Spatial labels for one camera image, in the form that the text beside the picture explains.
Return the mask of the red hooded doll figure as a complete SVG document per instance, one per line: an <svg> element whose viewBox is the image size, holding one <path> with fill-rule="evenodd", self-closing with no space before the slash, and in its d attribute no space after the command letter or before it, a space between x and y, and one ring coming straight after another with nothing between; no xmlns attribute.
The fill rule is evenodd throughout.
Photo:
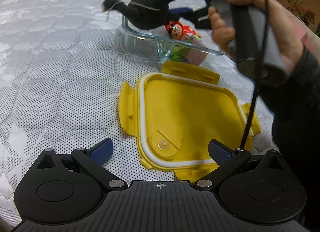
<svg viewBox="0 0 320 232"><path fill-rule="evenodd" d="M169 24L165 25L165 29L167 30L170 38L174 40L182 40L185 34L191 34L198 38L201 38L202 35L197 33L194 29L192 29L188 25L183 25L180 22L170 21Z"/></svg>

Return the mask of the black plush cat toy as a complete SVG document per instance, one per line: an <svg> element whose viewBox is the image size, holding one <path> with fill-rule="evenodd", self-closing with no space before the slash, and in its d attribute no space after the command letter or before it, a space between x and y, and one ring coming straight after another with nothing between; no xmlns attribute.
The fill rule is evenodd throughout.
<svg viewBox="0 0 320 232"><path fill-rule="evenodd" d="M175 0L131 0L125 4L121 0L104 0L103 12L116 10L132 25L141 30L152 30L170 22L178 22L178 14L169 11L169 3Z"/></svg>

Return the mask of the yellow container lid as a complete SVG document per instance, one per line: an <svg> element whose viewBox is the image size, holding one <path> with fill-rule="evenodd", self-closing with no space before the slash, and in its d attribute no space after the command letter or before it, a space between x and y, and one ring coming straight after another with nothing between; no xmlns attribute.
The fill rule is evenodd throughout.
<svg viewBox="0 0 320 232"><path fill-rule="evenodd" d="M211 140L239 147L250 105L240 104L219 79L208 69L168 61L161 72L143 75L135 88L122 85L120 124L137 138L143 166L195 182L218 166L208 153Z"/></svg>

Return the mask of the clear glass container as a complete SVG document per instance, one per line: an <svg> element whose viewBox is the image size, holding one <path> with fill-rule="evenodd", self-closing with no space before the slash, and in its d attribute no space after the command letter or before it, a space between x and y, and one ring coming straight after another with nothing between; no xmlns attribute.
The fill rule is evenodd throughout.
<svg viewBox="0 0 320 232"><path fill-rule="evenodd" d="M126 17L123 17L121 27L124 32L125 53L136 61L159 64L172 61L170 55L175 46L195 48L207 53L207 56L224 55L224 52L211 42L209 32L206 30L200 31L202 43L206 46L205 48L200 48L185 41L170 38L163 26L153 30L140 30L132 25Z"/></svg>

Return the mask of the grey quilted mattress cover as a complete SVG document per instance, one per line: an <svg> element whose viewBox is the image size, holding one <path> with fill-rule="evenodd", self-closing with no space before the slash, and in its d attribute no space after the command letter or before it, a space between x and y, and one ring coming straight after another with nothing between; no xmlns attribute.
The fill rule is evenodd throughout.
<svg viewBox="0 0 320 232"><path fill-rule="evenodd" d="M1 219L12 227L15 189L46 148L70 153L110 138L104 167L118 177L175 179L140 163L118 117L121 86L162 66L125 53L122 16L103 14L102 2L1 0Z"/></svg>

